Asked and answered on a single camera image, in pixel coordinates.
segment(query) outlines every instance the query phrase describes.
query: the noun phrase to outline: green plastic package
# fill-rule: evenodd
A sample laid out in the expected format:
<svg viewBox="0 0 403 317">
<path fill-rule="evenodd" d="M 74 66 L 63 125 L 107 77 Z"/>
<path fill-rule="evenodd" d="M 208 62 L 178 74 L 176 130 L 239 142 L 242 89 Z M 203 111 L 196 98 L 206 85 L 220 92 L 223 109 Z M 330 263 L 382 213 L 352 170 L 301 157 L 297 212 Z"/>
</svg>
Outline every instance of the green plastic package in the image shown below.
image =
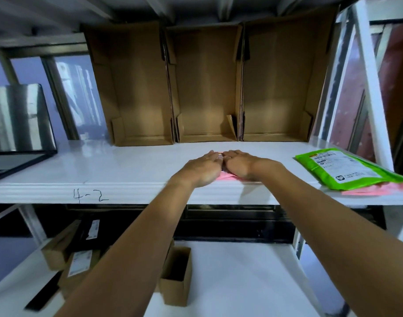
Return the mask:
<svg viewBox="0 0 403 317">
<path fill-rule="evenodd" d="M 380 182 L 403 182 L 403 176 L 336 148 L 316 150 L 295 158 L 330 189 L 352 190 Z"/>
</svg>

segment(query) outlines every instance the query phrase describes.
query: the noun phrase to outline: hand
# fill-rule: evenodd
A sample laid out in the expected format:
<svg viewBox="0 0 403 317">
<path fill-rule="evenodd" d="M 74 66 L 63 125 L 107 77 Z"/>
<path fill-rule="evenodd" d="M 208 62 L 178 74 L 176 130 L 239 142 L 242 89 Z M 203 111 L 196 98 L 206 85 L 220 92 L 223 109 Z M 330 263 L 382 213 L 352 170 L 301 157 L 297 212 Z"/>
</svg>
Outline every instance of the hand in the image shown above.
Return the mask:
<svg viewBox="0 0 403 317">
<path fill-rule="evenodd" d="M 211 150 L 198 159 L 188 161 L 169 182 L 185 183 L 193 188 L 207 186 L 220 175 L 222 170 L 222 159 L 218 157 L 219 153 Z"/>
<path fill-rule="evenodd" d="M 240 150 L 230 150 L 222 154 L 226 168 L 234 175 L 248 180 L 259 180 L 259 173 L 261 174 L 268 165 L 280 164 L 277 161 L 259 158 Z"/>
</svg>

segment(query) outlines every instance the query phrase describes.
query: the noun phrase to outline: forearm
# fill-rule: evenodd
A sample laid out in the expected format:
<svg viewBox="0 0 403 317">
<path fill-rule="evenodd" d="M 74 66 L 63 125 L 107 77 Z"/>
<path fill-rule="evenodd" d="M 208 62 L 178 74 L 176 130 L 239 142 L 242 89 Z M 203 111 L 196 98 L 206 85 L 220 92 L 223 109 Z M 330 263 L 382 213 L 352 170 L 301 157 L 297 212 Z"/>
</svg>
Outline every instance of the forearm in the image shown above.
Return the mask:
<svg viewBox="0 0 403 317">
<path fill-rule="evenodd" d="M 279 163 L 258 176 L 359 317 L 403 316 L 402 242 Z"/>
<path fill-rule="evenodd" d="M 180 182 L 168 183 L 111 247 L 56 317 L 143 316 L 193 189 Z"/>
</svg>

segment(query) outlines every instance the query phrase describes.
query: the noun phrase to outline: white shelf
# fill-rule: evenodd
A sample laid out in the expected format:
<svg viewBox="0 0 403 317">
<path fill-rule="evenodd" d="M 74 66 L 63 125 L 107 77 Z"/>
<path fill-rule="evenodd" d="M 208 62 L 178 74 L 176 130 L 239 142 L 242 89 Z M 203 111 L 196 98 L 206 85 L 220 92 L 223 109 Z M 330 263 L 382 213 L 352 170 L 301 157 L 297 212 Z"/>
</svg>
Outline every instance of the white shelf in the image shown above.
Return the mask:
<svg viewBox="0 0 403 317">
<path fill-rule="evenodd" d="M 323 316 L 291 245 L 178 242 L 191 247 L 193 276 L 188 306 L 166 306 L 155 293 L 151 316 Z M 0 282 L 0 317 L 52 317 L 62 295 L 39 313 L 24 311 L 27 303 L 54 276 L 40 250 Z"/>
<path fill-rule="evenodd" d="M 282 162 L 300 179 L 320 183 L 294 156 L 328 144 L 305 142 L 203 142 L 153 147 L 114 147 L 104 141 L 70 141 L 59 153 L 0 180 L 0 203 L 148 204 L 189 159 L 210 149 L 240 149 Z M 346 205 L 403 205 L 403 193 L 382 197 L 330 196 Z M 277 205 L 260 183 L 215 181 L 196 189 L 189 204 Z"/>
</svg>

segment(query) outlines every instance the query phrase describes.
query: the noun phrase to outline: barcode label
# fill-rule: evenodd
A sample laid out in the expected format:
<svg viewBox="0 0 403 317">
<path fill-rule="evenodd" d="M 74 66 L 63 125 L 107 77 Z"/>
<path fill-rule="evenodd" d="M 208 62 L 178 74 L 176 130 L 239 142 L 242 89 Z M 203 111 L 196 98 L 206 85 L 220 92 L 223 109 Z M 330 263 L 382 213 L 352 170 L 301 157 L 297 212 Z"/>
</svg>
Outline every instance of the barcode label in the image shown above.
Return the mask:
<svg viewBox="0 0 403 317">
<path fill-rule="evenodd" d="M 89 235 L 86 238 L 86 240 L 96 239 L 97 238 L 97 234 L 99 232 L 99 223 L 100 223 L 99 219 L 93 220 L 92 225 L 91 225 L 91 227 L 89 229 Z"/>
<path fill-rule="evenodd" d="M 68 277 L 88 271 L 90 269 L 90 262 L 92 261 L 92 253 L 93 250 L 74 252 Z"/>
<path fill-rule="evenodd" d="M 372 169 L 341 151 L 330 150 L 311 155 L 310 158 L 338 183 L 361 178 L 382 178 Z"/>
</svg>

